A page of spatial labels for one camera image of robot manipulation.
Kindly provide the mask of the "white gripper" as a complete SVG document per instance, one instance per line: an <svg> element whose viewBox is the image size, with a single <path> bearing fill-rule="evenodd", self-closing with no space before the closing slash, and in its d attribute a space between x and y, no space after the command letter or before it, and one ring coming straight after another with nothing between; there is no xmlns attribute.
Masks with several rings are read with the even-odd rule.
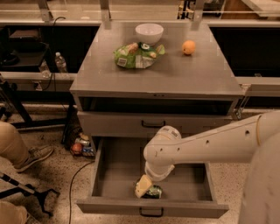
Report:
<svg viewBox="0 0 280 224"><path fill-rule="evenodd" d="M168 175L173 171L175 166L171 165L164 165L164 166L157 166L154 164L150 164L148 162L145 163L144 174L137 182L135 187L135 195L138 198L141 198L146 194L146 192L151 188L152 181L159 182L164 180L168 177Z"/></svg>

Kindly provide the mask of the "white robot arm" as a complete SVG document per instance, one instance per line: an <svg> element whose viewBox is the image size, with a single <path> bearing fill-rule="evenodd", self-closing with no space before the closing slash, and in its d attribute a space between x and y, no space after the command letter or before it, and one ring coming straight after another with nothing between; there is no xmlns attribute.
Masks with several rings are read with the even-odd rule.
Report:
<svg viewBox="0 0 280 224"><path fill-rule="evenodd" d="M162 127L146 144L144 175L136 184L140 198L177 164L250 163L238 224L280 224L280 111L232 122L182 137Z"/></svg>

